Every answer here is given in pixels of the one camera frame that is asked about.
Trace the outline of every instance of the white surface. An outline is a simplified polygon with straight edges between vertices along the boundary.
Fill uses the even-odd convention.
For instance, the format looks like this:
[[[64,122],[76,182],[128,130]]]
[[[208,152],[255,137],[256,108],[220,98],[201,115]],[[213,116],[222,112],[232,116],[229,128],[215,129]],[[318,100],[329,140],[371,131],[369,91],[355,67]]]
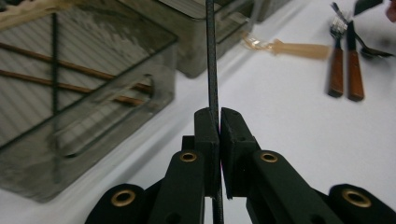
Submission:
[[[254,35],[332,45],[332,1],[309,1],[306,7],[301,2],[257,25]],[[352,10],[354,1],[339,2]],[[396,24],[384,11],[380,6],[360,15],[355,26],[370,44],[380,41],[396,53]],[[239,111],[261,147],[281,153],[311,187],[327,193],[349,183],[396,209],[395,65],[395,58],[361,57],[366,98],[355,103],[326,94],[328,61],[236,46],[218,61],[219,103]],[[193,113],[207,106],[206,90],[205,75],[177,74],[175,101],[53,201],[39,204],[0,190],[0,223],[83,223],[107,189],[124,182],[154,184],[180,150],[182,135],[193,134]],[[244,199],[225,200],[224,207],[225,223],[250,223]],[[210,209],[207,203],[205,223],[211,223]]]

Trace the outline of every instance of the spoon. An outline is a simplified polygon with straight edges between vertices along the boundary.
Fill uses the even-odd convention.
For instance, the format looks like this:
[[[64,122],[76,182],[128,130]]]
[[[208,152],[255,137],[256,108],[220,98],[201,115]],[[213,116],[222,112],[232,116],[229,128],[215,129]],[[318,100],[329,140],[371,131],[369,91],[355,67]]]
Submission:
[[[367,58],[374,58],[374,57],[380,57],[380,58],[388,58],[388,57],[394,57],[393,54],[387,53],[378,49],[371,49],[369,48],[366,44],[364,44],[363,40],[361,39],[358,34],[355,35],[356,39],[361,43],[361,55],[365,56]]]

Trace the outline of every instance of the fork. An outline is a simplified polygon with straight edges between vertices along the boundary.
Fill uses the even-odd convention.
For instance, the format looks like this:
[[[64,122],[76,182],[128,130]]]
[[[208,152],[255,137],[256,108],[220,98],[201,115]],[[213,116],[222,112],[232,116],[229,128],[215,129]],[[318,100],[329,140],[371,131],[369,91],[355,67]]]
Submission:
[[[328,94],[332,97],[340,97],[344,93],[344,52],[341,48],[341,39],[346,29],[347,23],[345,22],[344,18],[340,18],[338,15],[335,16],[330,27],[330,34],[335,41],[328,90]]]

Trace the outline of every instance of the wooden stick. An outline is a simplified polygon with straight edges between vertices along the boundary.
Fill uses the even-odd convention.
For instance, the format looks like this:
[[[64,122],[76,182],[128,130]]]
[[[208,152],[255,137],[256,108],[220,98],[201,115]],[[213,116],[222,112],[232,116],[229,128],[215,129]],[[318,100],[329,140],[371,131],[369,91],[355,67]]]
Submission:
[[[44,78],[40,78],[40,77],[30,77],[30,76],[26,76],[23,74],[18,74],[18,73],[13,73],[13,72],[8,72],[8,71],[3,71],[0,70],[0,75],[4,76],[4,77],[15,77],[17,79],[20,80],[25,80],[25,81],[31,81],[37,84],[41,84],[44,86],[51,86],[52,85],[52,81],[44,79]],[[92,92],[91,89],[88,88],[84,88],[84,87],[78,87],[78,86],[73,86],[70,84],[66,84],[66,83],[58,83],[58,87],[67,91],[74,91],[74,92],[78,92],[78,93],[90,93]],[[115,101],[120,102],[120,103],[126,103],[126,104],[130,104],[130,105],[142,105],[144,103],[144,101],[142,100],[138,100],[135,98],[130,98],[130,97],[126,97],[126,96],[118,96]]]
[[[37,59],[37,60],[45,62],[45,63],[51,63],[52,62],[52,58],[49,57],[49,56],[46,56],[46,55],[43,55],[43,54],[39,54],[39,53],[30,51],[30,50],[26,50],[26,49],[20,49],[20,48],[17,48],[17,47],[8,45],[8,44],[4,44],[4,43],[1,43],[1,42],[0,42],[0,48],[9,50],[9,51],[12,51],[12,52],[15,52],[15,53],[19,53],[19,54],[24,55],[26,57],[31,57],[31,58]],[[98,77],[98,78],[101,78],[101,79],[104,79],[104,80],[110,80],[110,79],[114,78],[114,76],[112,76],[112,75],[110,75],[108,73],[99,72],[99,71],[96,71],[96,70],[91,69],[91,68],[80,66],[80,65],[77,65],[77,64],[74,64],[74,63],[68,63],[68,62],[65,62],[65,61],[62,61],[62,60],[58,60],[58,65],[61,66],[61,67],[64,67],[64,68],[68,68],[68,69],[74,70],[76,72],[80,72],[80,73],[85,74],[85,75],[90,76],[90,77]],[[152,88],[150,86],[148,86],[148,85],[141,84],[141,83],[138,83],[135,86],[133,86],[133,90],[141,91],[141,92],[147,93],[147,94],[152,94]]]

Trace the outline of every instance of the plastic storage tray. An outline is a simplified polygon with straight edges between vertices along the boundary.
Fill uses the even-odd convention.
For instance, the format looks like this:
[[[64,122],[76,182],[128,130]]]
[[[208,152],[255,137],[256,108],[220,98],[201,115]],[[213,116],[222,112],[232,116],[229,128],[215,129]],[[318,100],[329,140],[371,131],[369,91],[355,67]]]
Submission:
[[[187,77],[206,70],[205,0],[120,0],[179,38],[177,69]],[[215,1],[217,57],[238,43],[257,20],[262,0]]]
[[[176,72],[177,37],[121,3],[57,12],[57,53],[51,17],[0,32],[0,187],[40,202],[171,102]]]

